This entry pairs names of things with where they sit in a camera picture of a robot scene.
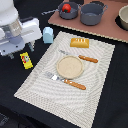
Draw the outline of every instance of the placemat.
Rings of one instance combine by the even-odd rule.
[[[89,39],[89,48],[70,47],[71,38],[76,37],[79,36],[59,32],[54,43],[14,96],[81,128],[91,128],[115,46]],[[64,56],[59,49],[99,60],[98,63],[83,60],[83,74],[73,79],[74,82],[85,85],[86,90],[44,76],[45,71],[58,75],[56,63]]]

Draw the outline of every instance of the black tabletop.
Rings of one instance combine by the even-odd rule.
[[[49,25],[48,20],[53,13],[44,16],[41,13],[57,9],[61,2],[62,0],[20,0],[15,7],[21,19],[37,17],[41,31],[45,27],[51,27],[54,37],[63,31],[115,45],[92,128],[128,128],[128,44]],[[32,117],[52,128],[78,128],[68,121],[14,97],[33,70],[33,68],[24,69],[20,54],[28,52],[35,67],[49,46],[50,44],[44,44],[41,38],[36,40],[34,52],[31,52],[26,44],[22,51],[14,53],[12,60],[8,56],[0,56],[0,105]]]

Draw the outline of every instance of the plate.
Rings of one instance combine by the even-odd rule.
[[[83,73],[84,64],[76,56],[65,56],[57,62],[57,71],[63,78],[74,79]]]

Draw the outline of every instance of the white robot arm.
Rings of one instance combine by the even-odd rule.
[[[33,51],[31,43],[41,37],[38,19],[34,18],[22,24],[13,0],[0,0],[0,52],[2,56],[22,50],[26,43]]]

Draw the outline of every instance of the butter knife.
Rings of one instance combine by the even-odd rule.
[[[69,53],[69,52],[65,52],[63,50],[59,50],[59,52],[61,52],[63,54],[66,54],[66,55],[74,55],[74,56],[79,57],[80,59],[87,60],[87,61],[90,61],[90,62],[94,62],[94,63],[97,63],[98,62],[97,59],[86,57],[86,56],[82,56],[82,55],[75,55],[75,54],[72,54],[72,53]]]
[[[60,77],[58,77],[57,75],[54,75],[53,73],[51,72],[45,72],[45,76],[49,79],[52,79],[52,80],[59,80],[59,81],[62,81],[66,84],[69,84],[69,85],[72,85],[74,87],[77,87],[79,89],[82,89],[82,90],[85,90],[86,87],[84,85],[81,85],[81,84],[78,84],[78,83],[75,83],[73,81],[70,81],[70,80],[67,80],[67,79],[62,79]]]

